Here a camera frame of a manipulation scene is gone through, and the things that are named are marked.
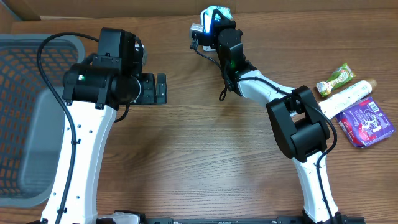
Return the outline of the teal tissue packet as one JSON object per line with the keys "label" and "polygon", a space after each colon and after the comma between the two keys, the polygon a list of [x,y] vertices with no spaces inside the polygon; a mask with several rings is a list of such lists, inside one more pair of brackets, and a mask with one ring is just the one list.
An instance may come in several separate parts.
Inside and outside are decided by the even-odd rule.
{"label": "teal tissue packet", "polygon": [[219,14],[215,14],[215,20],[217,21],[221,19],[221,15],[230,20],[233,18],[230,8],[224,6],[209,6],[206,9],[206,15],[208,17],[212,17],[214,14],[214,10],[218,10],[220,12]]}

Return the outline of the green juice carton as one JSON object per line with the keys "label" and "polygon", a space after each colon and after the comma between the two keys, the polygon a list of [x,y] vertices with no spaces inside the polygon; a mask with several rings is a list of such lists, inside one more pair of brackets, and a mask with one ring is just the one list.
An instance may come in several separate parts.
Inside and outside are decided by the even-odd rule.
{"label": "green juice carton", "polygon": [[331,94],[331,92],[349,81],[351,81],[356,75],[350,69],[347,63],[338,67],[331,75],[327,81],[321,81],[316,84],[316,88],[322,97],[326,97]]}

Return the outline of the white tube gold cap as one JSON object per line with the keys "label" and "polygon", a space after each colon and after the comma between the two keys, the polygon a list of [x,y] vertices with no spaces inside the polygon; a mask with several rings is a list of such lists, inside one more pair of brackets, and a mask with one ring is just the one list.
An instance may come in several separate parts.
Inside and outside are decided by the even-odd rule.
{"label": "white tube gold cap", "polygon": [[361,80],[347,89],[319,102],[323,114],[332,119],[338,113],[369,95],[377,87],[375,79]]}

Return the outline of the purple Carefree packet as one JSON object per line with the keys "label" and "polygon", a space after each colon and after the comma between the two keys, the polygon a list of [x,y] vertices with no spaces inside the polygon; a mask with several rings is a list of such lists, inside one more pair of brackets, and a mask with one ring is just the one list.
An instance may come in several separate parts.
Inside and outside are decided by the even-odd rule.
{"label": "purple Carefree packet", "polygon": [[368,147],[392,136],[396,129],[392,122],[369,96],[336,116],[336,121],[355,147]]}

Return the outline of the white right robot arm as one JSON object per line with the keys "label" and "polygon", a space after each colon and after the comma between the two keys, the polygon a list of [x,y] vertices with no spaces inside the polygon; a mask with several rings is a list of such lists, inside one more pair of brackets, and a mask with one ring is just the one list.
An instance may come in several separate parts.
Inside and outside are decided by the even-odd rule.
{"label": "white right robot arm", "polygon": [[246,60],[242,31],[235,21],[212,19],[209,28],[192,24],[191,48],[208,46],[215,50],[215,64],[221,70],[227,91],[254,100],[266,108],[275,141],[282,153],[293,160],[304,197],[305,223],[341,223],[342,216],[331,194],[326,156],[333,149],[329,138],[336,130],[321,109],[309,87],[289,88],[266,78]]}

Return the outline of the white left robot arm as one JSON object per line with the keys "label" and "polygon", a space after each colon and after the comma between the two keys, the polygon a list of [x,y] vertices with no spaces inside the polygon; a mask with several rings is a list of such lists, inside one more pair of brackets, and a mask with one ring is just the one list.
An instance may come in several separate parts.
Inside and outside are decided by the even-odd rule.
{"label": "white left robot arm", "polygon": [[98,179],[120,106],[165,104],[166,76],[143,72],[145,50],[135,34],[102,28],[97,41],[97,52],[69,68],[62,94],[55,95],[65,114],[65,127],[41,223],[141,224],[146,220],[143,214],[127,210],[99,216]]}

